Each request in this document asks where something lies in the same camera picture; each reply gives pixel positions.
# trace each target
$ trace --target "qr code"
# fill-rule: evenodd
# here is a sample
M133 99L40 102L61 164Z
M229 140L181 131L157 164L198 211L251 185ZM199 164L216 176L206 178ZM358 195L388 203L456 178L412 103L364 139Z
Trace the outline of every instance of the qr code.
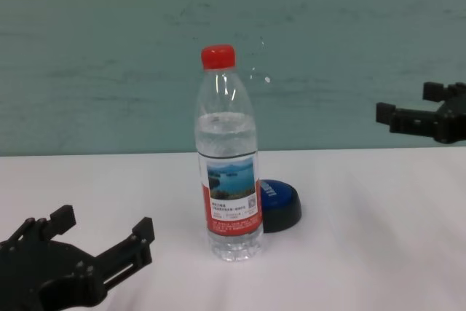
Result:
M254 208L256 206L256 196L252 196L248 199L249 208Z

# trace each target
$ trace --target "landscape photo on label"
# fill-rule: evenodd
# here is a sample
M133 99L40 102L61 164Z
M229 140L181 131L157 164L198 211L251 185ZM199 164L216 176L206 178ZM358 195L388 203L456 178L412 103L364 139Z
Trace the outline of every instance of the landscape photo on label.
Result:
M208 161L210 197L216 200L238 200L256 193L253 158L219 162Z

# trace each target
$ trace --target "bottle base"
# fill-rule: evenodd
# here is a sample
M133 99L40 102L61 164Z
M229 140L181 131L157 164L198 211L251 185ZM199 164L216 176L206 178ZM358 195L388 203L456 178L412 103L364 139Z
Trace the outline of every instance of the bottle base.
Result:
M224 261L242 261L255 256L261 250L263 228L243 236L220 236L208 231L211 251Z

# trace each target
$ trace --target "blue bottle cap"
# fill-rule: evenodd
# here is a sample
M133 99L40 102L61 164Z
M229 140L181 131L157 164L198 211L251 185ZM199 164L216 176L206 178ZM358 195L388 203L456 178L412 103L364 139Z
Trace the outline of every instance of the blue bottle cap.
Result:
M298 192L277 180L261 180L264 232L278 232L295 225L301 218Z

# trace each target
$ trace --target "water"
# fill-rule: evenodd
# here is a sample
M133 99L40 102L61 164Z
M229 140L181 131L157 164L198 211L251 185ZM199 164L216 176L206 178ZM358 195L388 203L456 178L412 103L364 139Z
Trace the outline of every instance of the water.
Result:
M196 146L199 153L209 157L237 157L255 152L254 118L236 112L205 114L197 120ZM211 231L208 236L215 255L223 260L238 261L249 259L260 250L262 232L261 225L256 231L242 236L221 236Z

